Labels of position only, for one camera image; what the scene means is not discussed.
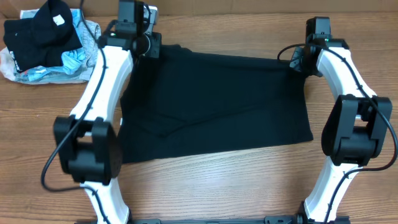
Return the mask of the black t-shirt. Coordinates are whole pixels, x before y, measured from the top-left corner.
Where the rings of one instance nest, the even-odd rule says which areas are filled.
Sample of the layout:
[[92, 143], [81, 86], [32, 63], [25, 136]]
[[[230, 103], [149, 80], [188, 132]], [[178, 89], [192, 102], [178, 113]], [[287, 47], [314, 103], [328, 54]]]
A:
[[274, 59], [164, 45], [121, 97], [124, 163], [311, 141], [306, 76]]

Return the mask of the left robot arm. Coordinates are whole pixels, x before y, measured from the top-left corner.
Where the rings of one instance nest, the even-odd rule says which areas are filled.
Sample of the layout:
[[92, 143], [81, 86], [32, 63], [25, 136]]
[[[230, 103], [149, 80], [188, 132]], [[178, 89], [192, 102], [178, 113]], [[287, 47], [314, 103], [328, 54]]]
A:
[[162, 36], [156, 32], [104, 36], [79, 102], [69, 116], [55, 120], [53, 132], [62, 170], [89, 196], [97, 223], [132, 222], [119, 188], [123, 151], [112, 122], [124, 82], [139, 57], [157, 58], [161, 43]]

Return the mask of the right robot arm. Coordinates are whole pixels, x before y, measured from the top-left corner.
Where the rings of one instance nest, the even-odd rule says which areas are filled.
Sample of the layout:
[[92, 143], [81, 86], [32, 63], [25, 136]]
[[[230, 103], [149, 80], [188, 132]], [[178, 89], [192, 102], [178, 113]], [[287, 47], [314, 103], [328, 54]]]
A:
[[335, 105], [322, 132], [325, 163], [310, 195], [302, 202], [293, 223], [348, 223], [337, 217], [338, 206], [350, 183], [383, 147], [386, 133], [397, 135], [389, 119], [390, 99], [377, 96], [362, 79], [348, 44], [330, 35], [312, 34], [296, 44], [290, 66], [324, 77]]

